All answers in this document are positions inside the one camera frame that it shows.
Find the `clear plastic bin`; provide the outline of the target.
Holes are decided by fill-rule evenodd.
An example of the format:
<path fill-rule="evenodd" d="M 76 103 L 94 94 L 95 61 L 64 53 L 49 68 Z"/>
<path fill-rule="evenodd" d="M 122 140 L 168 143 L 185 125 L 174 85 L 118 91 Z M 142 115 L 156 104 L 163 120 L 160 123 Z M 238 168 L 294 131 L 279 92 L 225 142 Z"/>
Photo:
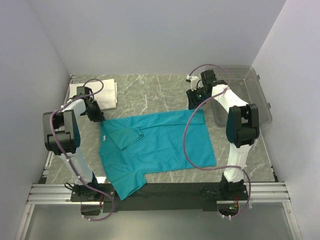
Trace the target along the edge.
<path fill-rule="evenodd" d="M 257 105 L 259 124 L 263 126 L 271 123 L 271 106 L 262 90 L 260 76 L 254 68 L 249 65 L 223 65 L 222 68 L 207 66 L 205 69 L 213 70 L 216 78 L 225 82 L 229 81 L 228 75 L 231 75 L 230 89 L 245 102 Z"/>

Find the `teal t shirt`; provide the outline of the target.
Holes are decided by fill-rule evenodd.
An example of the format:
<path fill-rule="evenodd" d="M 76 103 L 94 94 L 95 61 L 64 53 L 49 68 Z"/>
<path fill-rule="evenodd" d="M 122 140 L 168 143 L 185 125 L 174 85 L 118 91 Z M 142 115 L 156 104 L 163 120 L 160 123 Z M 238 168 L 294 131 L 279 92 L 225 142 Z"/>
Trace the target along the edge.
<path fill-rule="evenodd" d="M 199 167 L 217 164 L 201 109 L 108 119 L 99 128 L 99 157 L 121 200 L 147 183 L 146 174 L 191 169 L 188 159 Z"/>

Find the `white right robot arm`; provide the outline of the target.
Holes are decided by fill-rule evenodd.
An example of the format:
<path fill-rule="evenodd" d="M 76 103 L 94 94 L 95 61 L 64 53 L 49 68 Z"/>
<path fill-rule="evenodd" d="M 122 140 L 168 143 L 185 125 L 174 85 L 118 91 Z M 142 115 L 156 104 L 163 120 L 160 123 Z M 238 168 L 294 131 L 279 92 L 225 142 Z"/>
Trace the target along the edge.
<path fill-rule="evenodd" d="M 201 77 L 188 75 L 188 108 L 197 110 L 209 100 L 217 101 L 227 113 L 226 137 L 230 143 L 227 166 L 221 177 L 218 194 L 232 200 L 246 190 L 244 169 L 252 145 L 260 135 L 259 110 L 236 95 L 229 84 L 218 80 L 215 72 L 205 70 Z"/>

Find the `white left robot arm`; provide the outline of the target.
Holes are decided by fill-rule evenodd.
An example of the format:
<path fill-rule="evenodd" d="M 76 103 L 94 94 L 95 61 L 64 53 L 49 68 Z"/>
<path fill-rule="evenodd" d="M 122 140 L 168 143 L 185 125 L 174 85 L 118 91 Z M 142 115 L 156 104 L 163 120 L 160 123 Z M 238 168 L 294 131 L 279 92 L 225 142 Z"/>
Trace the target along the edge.
<path fill-rule="evenodd" d="M 101 193 L 95 174 L 86 164 L 80 151 L 81 136 L 77 117 L 87 116 L 91 122 L 101 123 L 104 113 L 87 86 L 78 86 L 76 95 L 57 113 L 45 112 L 42 115 L 44 145 L 67 165 L 73 178 L 73 184 L 66 182 L 65 188 L 71 191 L 71 199 L 75 202 L 97 201 Z"/>

